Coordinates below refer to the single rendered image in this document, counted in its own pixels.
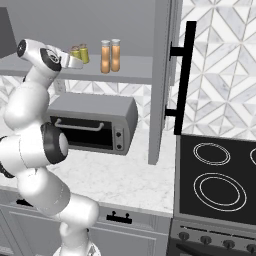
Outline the grey base cupboard door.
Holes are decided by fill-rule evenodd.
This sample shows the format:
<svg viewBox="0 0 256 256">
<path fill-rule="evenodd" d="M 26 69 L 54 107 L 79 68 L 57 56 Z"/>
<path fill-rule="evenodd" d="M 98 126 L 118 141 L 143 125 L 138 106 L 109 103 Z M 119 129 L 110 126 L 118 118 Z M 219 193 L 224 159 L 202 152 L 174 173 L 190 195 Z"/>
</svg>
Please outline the grey base cupboard door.
<svg viewBox="0 0 256 256">
<path fill-rule="evenodd" d="M 89 236 L 102 256 L 166 256 L 167 235 L 91 228 Z"/>
</svg>

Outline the dark grey cabinet door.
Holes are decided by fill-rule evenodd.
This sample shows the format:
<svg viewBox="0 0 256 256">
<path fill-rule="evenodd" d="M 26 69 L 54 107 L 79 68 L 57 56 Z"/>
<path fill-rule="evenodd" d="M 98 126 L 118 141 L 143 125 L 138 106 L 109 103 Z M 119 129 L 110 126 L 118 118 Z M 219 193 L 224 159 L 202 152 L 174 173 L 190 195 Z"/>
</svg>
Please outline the dark grey cabinet door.
<svg viewBox="0 0 256 256">
<path fill-rule="evenodd" d="M 16 52 L 16 40 L 6 7 L 0 7 L 0 59 Z"/>
</svg>

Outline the black hob stove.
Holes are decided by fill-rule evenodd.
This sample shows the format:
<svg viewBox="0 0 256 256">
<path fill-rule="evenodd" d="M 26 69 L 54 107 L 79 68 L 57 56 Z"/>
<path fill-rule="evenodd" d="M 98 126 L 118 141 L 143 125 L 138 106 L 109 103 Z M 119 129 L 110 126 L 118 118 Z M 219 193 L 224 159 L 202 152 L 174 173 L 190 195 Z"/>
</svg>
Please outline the black hob stove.
<svg viewBox="0 0 256 256">
<path fill-rule="evenodd" d="M 256 141 L 179 136 L 167 256 L 256 256 L 249 244 L 256 245 Z"/>
</svg>

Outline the grey open wall cabinet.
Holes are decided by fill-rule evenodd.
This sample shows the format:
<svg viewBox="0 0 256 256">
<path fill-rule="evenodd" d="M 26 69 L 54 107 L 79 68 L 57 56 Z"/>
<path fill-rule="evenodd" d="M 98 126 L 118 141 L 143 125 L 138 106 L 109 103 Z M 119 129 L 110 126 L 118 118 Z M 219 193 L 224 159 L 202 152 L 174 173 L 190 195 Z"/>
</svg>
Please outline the grey open wall cabinet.
<svg viewBox="0 0 256 256">
<path fill-rule="evenodd" d="M 150 84 L 156 0 L 0 0 L 10 18 L 16 45 L 34 39 L 64 51 L 85 43 L 90 61 L 64 69 L 61 79 Z M 101 41 L 121 41 L 121 68 L 100 72 Z M 0 59 L 0 75 L 27 74 L 31 64 L 16 52 Z"/>
</svg>

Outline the grey drawer front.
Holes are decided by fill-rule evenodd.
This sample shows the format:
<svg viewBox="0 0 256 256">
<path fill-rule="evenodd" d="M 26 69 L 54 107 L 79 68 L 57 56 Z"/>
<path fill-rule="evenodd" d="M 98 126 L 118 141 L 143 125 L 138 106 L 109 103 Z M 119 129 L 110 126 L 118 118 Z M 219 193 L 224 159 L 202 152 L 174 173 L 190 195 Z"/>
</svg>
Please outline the grey drawer front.
<svg viewBox="0 0 256 256">
<path fill-rule="evenodd" d="M 111 214 L 113 211 L 115 211 L 118 216 L 124 216 L 126 213 L 128 213 L 133 222 L 131 224 L 124 224 L 108 221 L 106 219 L 106 215 Z M 116 226 L 139 231 L 149 231 L 153 233 L 168 234 L 170 229 L 170 221 L 170 217 L 163 217 L 154 214 L 139 213 L 130 210 L 101 206 L 100 216 L 98 218 L 97 223 L 106 224 L 107 226 Z"/>
</svg>

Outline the grey toaster oven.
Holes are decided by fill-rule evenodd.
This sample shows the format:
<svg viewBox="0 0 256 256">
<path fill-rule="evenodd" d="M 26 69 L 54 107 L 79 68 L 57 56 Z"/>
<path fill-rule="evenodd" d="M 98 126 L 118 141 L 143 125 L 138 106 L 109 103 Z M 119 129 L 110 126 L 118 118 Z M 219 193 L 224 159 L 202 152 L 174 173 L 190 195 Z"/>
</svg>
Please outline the grey toaster oven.
<svg viewBox="0 0 256 256">
<path fill-rule="evenodd" d="M 133 97 L 64 93 L 45 115 L 53 125 L 58 118 L 62 124 L 83 127 L 104 123 L 98 132 L 60 128 L 70 149 L 126 155 L 137 127 L 138 110 Z"/>
</svg>

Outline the yellow-green shaker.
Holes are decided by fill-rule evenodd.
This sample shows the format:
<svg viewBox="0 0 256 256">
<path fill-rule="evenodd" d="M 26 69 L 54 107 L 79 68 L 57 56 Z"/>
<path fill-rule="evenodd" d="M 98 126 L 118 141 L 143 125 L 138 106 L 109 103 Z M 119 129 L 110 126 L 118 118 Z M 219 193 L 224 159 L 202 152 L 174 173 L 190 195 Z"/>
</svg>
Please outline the yellow-green shaker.
<svg viewBox="0 0 256 256">
<path fill-rule="evenodd" d="M 87 45 L 80 44 L 79 51 L 80 51 L 81 60 L 83 61 L 84 64 L 87 64 L 89 62 L 89 53 L 88 53 Z"/>
<path fill-rule="evenodd" d="M 78 59 L 81 58 L 80 49 L 78 46 L 72 46 L 70 50 L 70 55 Z"/>
</svg>

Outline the orange condiment bottle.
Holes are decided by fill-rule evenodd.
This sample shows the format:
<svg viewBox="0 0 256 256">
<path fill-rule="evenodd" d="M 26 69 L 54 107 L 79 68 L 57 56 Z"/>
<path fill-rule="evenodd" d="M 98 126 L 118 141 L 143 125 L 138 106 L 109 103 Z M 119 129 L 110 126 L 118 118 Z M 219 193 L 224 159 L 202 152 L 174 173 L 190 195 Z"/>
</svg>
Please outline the orange condiment bottle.
<svg viewBox="0 0 256 256">
<path fill-rule="evenodd" d="M 120 69 L 120 40 L 111 40 L 111 70 L 118 72 Z"/>
<path fill-rule="evenodd" d="M 110 41 L 101 41 L 101 72 L 107 74 L 110 72 Z"/>
</svg>

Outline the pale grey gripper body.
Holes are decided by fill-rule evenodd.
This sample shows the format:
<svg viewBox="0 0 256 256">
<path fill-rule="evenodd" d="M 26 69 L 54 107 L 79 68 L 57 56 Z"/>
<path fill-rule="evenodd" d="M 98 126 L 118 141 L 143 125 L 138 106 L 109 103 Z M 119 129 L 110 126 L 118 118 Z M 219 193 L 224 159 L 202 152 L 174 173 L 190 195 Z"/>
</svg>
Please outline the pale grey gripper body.
<svg viewBox="0 0 256 256">
<path fill-rule="evenodd" d="M 61 55 L 61 66 L 63 68 L 82 69 L 83 61 L 68 53 L 63 53 Z"/>
</svg>

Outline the white wall socket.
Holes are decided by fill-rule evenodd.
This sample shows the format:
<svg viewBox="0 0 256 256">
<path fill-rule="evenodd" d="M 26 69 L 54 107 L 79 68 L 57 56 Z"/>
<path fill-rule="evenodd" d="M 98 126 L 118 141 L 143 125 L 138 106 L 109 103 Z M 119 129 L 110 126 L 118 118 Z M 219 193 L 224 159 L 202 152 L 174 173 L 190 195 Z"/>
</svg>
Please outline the white wall socket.
<svg viewBox="0 0 256 256">
<path fill-rule="evenodd" d="M 64 80 L 55 80 L 54 81 L 54 89 L 55 89 L 55 93 L 57 95 L 60 95 L 62 93 L 66 92 L 66 86 L 65 86 L 65 81 Z"/>
</svg>

